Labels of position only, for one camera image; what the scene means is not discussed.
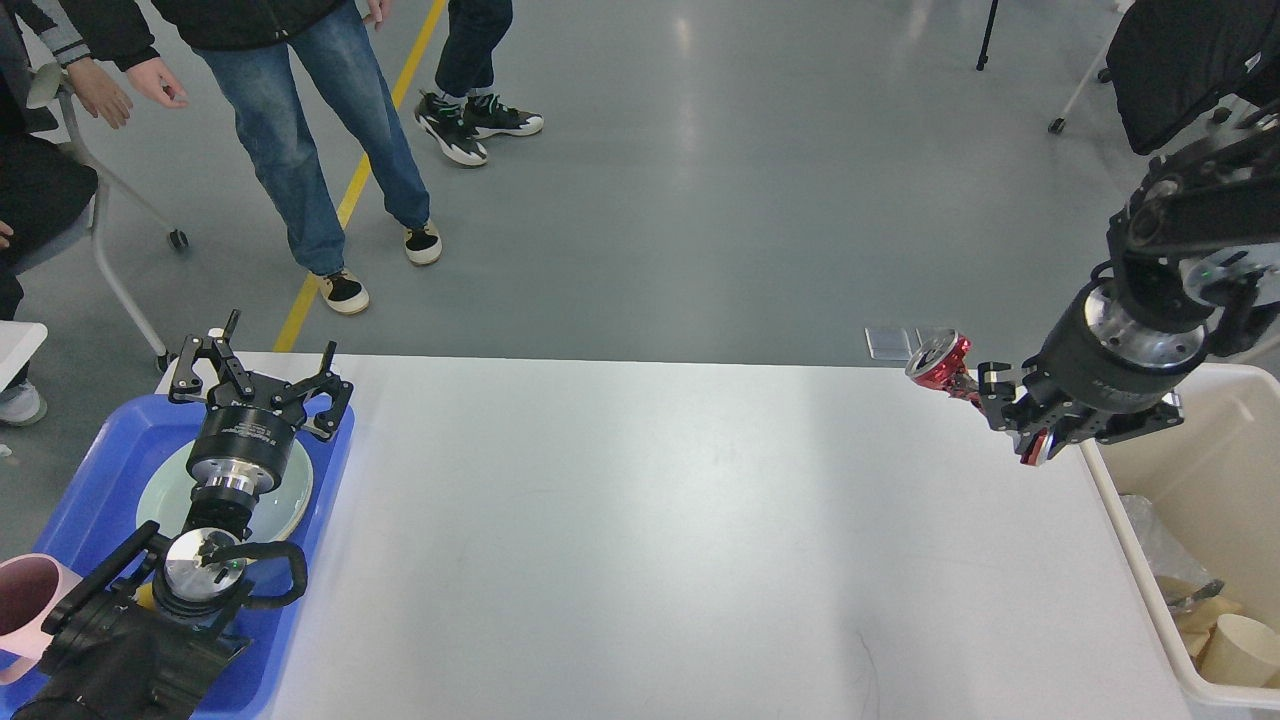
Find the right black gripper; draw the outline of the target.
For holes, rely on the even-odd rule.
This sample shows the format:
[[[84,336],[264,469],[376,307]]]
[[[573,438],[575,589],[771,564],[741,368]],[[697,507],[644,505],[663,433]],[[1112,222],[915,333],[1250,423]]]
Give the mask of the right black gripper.
[[[1170,392],[1204,360],[1210,311],[1158,329],[1139,322],[1116,283],[1091,283],[1073,299],[1041,351],[1023,366],[980,363],[980,409],[993,430],[1046,430],[1050,447],[1114,445],[1184,423]]]

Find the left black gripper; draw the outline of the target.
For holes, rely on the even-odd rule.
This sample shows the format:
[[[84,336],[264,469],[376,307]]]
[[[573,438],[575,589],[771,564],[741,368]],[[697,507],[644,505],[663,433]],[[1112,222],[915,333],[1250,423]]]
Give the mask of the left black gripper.
[[[218,478],[248,480],[252,493],[270,493],[282,483],[297,430],[306,430],[321,442],[333,439],[355,386],[333,369],[338,343],[329,341],[315,374],[283,382],[270,391],[273,413],[237,406],[251,405],[256,395],[252,374],[230,346],[239,316],[241,310],[233,309],[223,328],[204,336],[187,336],[172,364],[169,401],[227,406],[210,410],[200,428],[188,456],[188,473],[193,479],[200,484]],[[207,361],[216,383],[210,386],[195,370],[198,361]],[[330,404],[308,415],[305,405],[317,396],[328,397]]]

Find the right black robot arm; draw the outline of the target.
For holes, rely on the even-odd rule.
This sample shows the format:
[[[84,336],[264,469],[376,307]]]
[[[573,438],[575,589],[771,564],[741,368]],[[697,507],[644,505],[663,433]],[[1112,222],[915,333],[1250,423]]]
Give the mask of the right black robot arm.
[[[1271,102],[1156,158],[1039,352],[979,365],[975,401],[1024,464],[1180,424],[1178,386],[1277,319],[1277,132]]]

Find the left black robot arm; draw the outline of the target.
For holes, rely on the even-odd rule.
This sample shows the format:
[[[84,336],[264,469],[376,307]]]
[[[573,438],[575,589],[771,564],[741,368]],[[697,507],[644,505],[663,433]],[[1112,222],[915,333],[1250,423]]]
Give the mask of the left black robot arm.
[[[232,313],[220,331],[188,337],[168,393],[201,402],[186,460],[189,506],[166,534],[142,521],[92,571],[37,611],[50,642],[35,660],[45,685],[18,719],[188,719],[252,644],[233,630],[243,611],[276,611],[308,587],[305,551],[255,539],[261,498],[280,488],[296,437],[323,442],[340,428],[351,382],[329,342],[301,380],[250,372],[236,356]]]

